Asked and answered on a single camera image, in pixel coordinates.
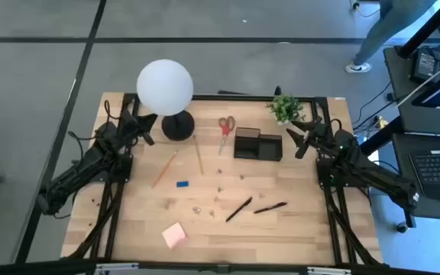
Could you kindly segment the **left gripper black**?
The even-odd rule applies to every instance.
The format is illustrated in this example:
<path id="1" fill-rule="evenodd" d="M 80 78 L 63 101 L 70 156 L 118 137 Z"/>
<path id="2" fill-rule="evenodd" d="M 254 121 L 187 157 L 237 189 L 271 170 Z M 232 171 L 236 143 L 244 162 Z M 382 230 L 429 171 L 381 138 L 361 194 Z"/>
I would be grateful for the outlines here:
<path id="1" fill-rule="evenodd" d="M 119 120 L 119 140 L 121 142 L 131 142 L 141 136 L 148 145 L 153 146 L 155 142 L 150 135 L 150 131 L 157 118 L 158 115 L 156 114 L 140 116 L 138 123 L 138 120 L 128 110 L 124 110 Z"/>

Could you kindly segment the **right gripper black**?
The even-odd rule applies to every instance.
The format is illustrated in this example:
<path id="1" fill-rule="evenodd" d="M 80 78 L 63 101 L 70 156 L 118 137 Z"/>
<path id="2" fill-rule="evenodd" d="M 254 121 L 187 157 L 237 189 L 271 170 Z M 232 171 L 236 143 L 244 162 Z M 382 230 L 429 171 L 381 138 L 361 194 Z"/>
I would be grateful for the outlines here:
<path id="1" fill-rule="evenodd" d="M 315 149 L 331 150 L 333 148 L 333 138 L 330 127 L 321 123 L 321 118 L 309 122 L 291 121 L 291 124 L 301 131 L 307 131 L 305 140 L 303 135 L 298 134 L 291 129 L 286 130 L 296 145 L 296 159 L 303 159 L 309 146 L 314 147 Z"/>

